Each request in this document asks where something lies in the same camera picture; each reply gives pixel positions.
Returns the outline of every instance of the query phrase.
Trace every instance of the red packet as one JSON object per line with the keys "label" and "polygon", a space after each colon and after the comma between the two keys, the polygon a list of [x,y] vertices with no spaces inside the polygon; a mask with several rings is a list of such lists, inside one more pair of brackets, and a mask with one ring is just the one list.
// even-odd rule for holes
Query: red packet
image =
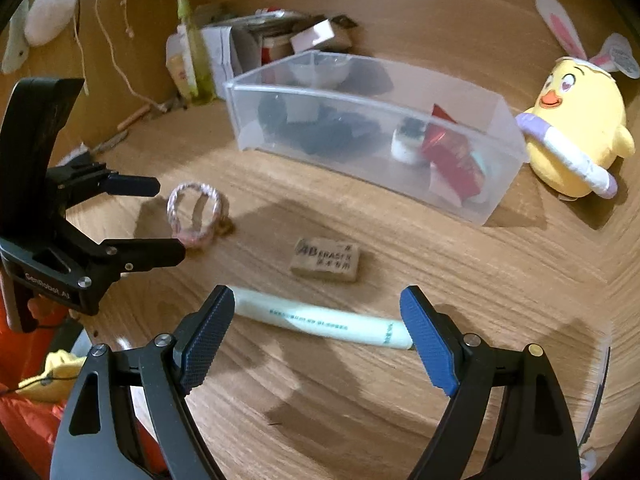
{"label": "red packet", "polygon": [[[433,116],[457,124],[438,105]],[[468,139],[439,124],[429,124],[422,143],[422,153],[458,194],[460,200],[478,195],[484,185],[484,173],[471,155]]]}

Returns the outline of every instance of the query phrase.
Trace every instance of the plush toy eye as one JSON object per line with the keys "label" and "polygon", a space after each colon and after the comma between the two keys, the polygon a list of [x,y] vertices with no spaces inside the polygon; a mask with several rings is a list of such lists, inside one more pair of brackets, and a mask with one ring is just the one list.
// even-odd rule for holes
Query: plush toy eye
{"label": "plush toy eye", "polygon": [[567,74],[562,78],[562,84],[560,85],[560,91],[567,93],[575,85],[575,75]]}

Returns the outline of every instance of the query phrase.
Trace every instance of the blue gripper pad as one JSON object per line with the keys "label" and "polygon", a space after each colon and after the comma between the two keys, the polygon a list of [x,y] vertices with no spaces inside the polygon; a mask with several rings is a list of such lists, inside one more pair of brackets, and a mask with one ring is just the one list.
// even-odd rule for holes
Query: blue gripper pad
{"label": "blue gripper pad", "polygon": [[217,286],[199,311],[185,316],[175,330],[174,362],[180,367],[180,386],[188,395],[207,376],[236,309],[233,292]]}
{"label": "blue gripper pad", "polygon": [[439,314],[417,286],[408,286],[400,294],[400,316],[414,340],[415,349],[431,384],[442,388],[447,396],[453,396],[460,386],[456,376],[455,346],[447,345],[444,339],[446,337],[453,343],[446,327],[439,327],[441,331],[447,332],[442,335],[436,328],[434,320],[438,324],[436,316]]}

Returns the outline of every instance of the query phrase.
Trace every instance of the clear plastic container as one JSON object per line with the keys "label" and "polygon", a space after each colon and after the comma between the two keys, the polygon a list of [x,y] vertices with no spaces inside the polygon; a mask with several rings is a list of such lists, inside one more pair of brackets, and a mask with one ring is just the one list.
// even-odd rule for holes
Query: clear plastic container
{"label": "clear plastic container", "polygon": [[403,63],[308,51],[226,83],[238,146],[367,180],[483,224],[521,165],[504,98]]}

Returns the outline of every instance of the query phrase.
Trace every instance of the wooden surface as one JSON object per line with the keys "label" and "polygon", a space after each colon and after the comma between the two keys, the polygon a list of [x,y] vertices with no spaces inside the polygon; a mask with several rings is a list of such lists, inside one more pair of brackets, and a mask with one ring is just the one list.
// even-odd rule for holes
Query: wooden surface
{"label": "wooden surface", "polygon": [[[135,37],[125,33],[121,0],[99,0],[102,22],[115,47],[116,61],[129,77],[134,90],[162,102],[172,96],[174,86],[164,67],[166,38],[177,25],[177,0],[128,0],[129,22]],[[194,4],[202,0],[193,0]],[[116,125],[145,103],[130,95],[111,63],[108,44],[98,26],[94,0],[80,0],[80,40],[84,49],[88,96],[81,92],[66,128],[58,136],[52,160],[58,161],[72,148],[89,146],[113,137]],[[4,52],[8,28],[0,37]],[[16,72],[0,73],[0,109],[18,79],[28,76],[82,77],[80,53],[69,25],[55,40],[30,49],[28,60]]]}
{"label": "wooden surface", "polygon": [[[354,34],[359,53],[460,76],[500,92],[514,111],[530,106],[562,54],[534,0],[221,1],[243,12],[346,12],[361,25]],[[607,0],[561,1],[588,53],[612,31],[627,33]],[[637,83],[621,88],[635,103]],[[635,117],[630,113],[634,134]],[[196,310],[217,283],[389,317],[399,315],[402,288],[415,283],[464,332],[504,348],[541,344],[577,433],[596,392],[603,346],[613,337],[613,379],[603,405],[610,416],[601,416],[593,433],[601,457],[637,407],[640,370],[631,351],[638,328],[630,322],[637,307],[628,288],[633,275],[626,274],[636,254],[635,163],[622,168],[628,190],[618,200],[571,205],[524,167],[487,225],[476,227],[345,176],[239,153],[220,103],[139,124],[106,161],[124,173],[157,176],[162,191],[152,200],[101,197],[71,212],[95,240],[168,235],[164,200],[185,180],[226,193],[237,229],[175,269],[132,274],[112,286],[100,314],[85,320],[95,340],[114,348],[144,344]],[[617,242],[621,233],[626,241]],[[300,236],[359,243],[358,281],[292,276],[290,250]],[[616,286],[627,296],[608,303]],[[446,405],[415,353],[244,319],[234,320],[209,377],[188,399],[223,471],[244,479],[405,478]],[[482,463],[497,409],[493,396],[468,472]]]}

